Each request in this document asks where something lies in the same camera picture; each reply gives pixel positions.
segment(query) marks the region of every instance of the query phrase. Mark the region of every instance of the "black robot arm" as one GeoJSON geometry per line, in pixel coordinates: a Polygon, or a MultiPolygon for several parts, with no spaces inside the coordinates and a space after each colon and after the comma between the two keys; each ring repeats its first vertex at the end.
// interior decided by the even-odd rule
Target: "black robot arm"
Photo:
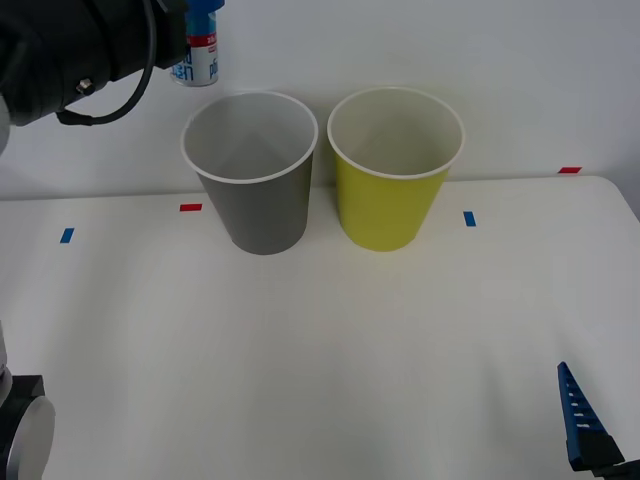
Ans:
{"type": "Polygon", "coordinates": [[[63,112],[64,123],[117,120],[140,99],[152,66],[186,52],[185,0],[0,0],[0,95],[11,123],[63,112]],[[138,89],[114,114],[95,121],[66,107],[145,69],[138,89]]]}

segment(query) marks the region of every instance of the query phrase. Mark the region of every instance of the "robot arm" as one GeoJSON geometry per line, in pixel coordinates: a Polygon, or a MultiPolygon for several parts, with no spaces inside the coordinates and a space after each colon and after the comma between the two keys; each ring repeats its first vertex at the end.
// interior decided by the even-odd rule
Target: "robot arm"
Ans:
{"type": "MultiPolygon", "coordinates": [[[[0,0],[0,154],[10,125],[56,113],[67,125],[122,118],[138,103],[153,67],[187,51],[185,0],[0,0]],[[109,81],[144,70],[121,108],[103,117],[66,107],[109,81]]],[[[0,327],[0,480],[40,480],[55,410],[40,376],[12,376],[0,327]]]]}
{"type": "Polygon", "coordinates": [[[7,114],[18,126],[51,113],[72,125],[126,115],[154,66],[184,58],[186,11],[185,0],[0,0],[0,151],[7,114]],[[66,110],[142,69],[134,95],[116,112],[94,119],[66,110]]]}

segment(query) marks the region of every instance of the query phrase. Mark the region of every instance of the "tape marker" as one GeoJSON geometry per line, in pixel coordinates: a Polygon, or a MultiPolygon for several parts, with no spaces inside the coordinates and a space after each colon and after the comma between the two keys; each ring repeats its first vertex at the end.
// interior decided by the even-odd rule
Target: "tape marker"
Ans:
{"type": "Polygon", "coordinates": [[[464,212],[464,221],[467,222],[467,227],[476,226],[476,218],[473,215],[473,212],[464,212]]]}
{"type": "Polygon", "coordinates": [[[562,175],[575,175],[576,173],[580,173],[580,170],[582,170],[582,167],[563,167],[558,173],[562,175]]]}
{"type": "Polygon", "coordinates": [[[180,205],[181,212],[199,212],[202,210],[201,203],[185,203],[180,205]]]}
{"type": "Polygon", "coordinates": [[[62,234],[62,238],[60,239],[60,243],[71,243],[71,238],[73,237],[73,232],[75,231],[75,228],[67,228],[65,229],[64,233],[62,234]]]}

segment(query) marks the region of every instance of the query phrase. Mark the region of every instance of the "yellow paper cup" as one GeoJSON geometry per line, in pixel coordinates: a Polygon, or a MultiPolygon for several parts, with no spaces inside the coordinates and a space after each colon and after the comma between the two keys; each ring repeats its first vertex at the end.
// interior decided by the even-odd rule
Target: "yellow paper cup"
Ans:
{"type": "Polygon", "coordinates": [[[380,252],[411,243],[464,147],[458,114],[419,90],[375,88],[343,100],[328,130],[344,231],[380,252]]]}

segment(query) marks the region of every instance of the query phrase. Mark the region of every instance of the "blue tape marker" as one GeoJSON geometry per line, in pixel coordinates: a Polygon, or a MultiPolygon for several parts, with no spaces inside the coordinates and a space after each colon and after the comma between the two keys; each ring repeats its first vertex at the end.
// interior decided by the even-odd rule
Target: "blue tape marker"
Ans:
{"type": "Polygon", "coordinates": [[[62,234],[62,238],[60,239],[60,243],[71,243],[71,237],[73,237],[73,232],[75,228],[67,228],[62,234]]]}
{"type": "Polygon", "coordinates": [[[473,216],[473,212],[464,212],[464,221],[467,222],[467,227],[476,226],[476,217],[473,216]]]}

